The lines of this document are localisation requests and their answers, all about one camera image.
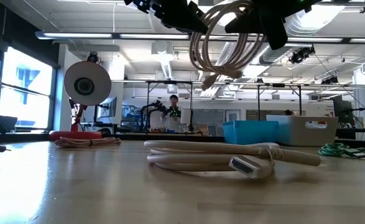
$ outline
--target ceiling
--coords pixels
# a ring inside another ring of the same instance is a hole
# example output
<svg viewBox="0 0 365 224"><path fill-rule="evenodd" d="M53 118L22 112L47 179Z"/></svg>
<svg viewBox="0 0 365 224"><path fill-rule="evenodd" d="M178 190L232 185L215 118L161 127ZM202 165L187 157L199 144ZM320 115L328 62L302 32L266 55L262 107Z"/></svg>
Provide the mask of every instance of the ceiling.
<svg viewBox="0 0 365 224"><path fill-rule="evenodd" d="M47 32L140 32L140 33L179 33L175 29L164 27L152 15L126 6L114 4L88 4L87 2L65 2L58 0L1 0L9 9ZM217 26L214 34L223 33L223 28ZM316 33L321 36L334 37L365 37L365 13L339 13L328 25ZM129 65L126 74L130 79L147 77L161 70L161 64L150 59L151 46L154 41L136 40L84 40L75 41L71 49L77 54L85 55L85 46L118 45L124 52ZM173 41L172 45L188 47L187 41ZM223 49L224 43L211 42L210 59L216 61ZM365 62L365 45L330 45L316 44L316 54L324 66L338 69L341 83L352 80L353 68ZM326 72L324 66L316 57L304 61L304 64L294 69L286 66L282 59L277 66L272 66L265 82L309 82L315 76ZM180 51L178 57L170 62L173 70L195 70L189 62L187 51Z"/></svg>

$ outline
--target table surface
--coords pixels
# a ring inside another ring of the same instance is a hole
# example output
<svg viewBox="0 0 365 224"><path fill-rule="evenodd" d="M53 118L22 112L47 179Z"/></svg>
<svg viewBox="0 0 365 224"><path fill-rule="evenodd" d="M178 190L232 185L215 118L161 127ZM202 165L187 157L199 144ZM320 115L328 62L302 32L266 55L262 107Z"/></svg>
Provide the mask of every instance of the table surface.
<svg viewBox="0 0 365 224"><path fill-rule="evenodd" d="M140 141L9 149L0 153L0 224L365 223L365 160L277 162L275 176L253 181L238 172L163 170L147 163Z"/></svg>

